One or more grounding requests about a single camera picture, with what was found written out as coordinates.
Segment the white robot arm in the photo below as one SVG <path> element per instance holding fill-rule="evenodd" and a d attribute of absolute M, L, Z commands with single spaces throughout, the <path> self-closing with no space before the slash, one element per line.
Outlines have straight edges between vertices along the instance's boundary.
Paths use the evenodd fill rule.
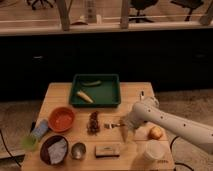
<path fill-rule="evenodd" d="M 159 102 L 155 97 L 145 97 L 135 102 L 121 121 L 132 132 L 146 122 L 152 122 L 213 155 L 213 126 L 164 112 L 159 109 Z"/>

